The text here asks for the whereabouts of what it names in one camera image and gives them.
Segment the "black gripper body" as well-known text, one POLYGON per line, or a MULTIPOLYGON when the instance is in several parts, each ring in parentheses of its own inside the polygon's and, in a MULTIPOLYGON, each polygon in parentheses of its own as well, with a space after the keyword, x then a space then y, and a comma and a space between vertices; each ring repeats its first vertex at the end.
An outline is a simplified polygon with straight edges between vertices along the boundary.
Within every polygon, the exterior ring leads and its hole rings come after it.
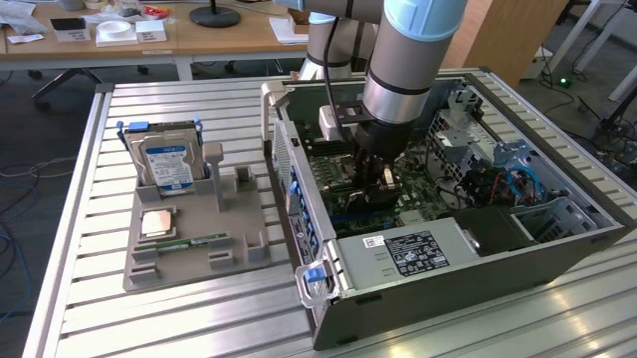
POLYGON ((378 157, 392 163, 407 147, 412 123, 390 124, 382 120, 359 122, 356 127, 355 152, 378 157))

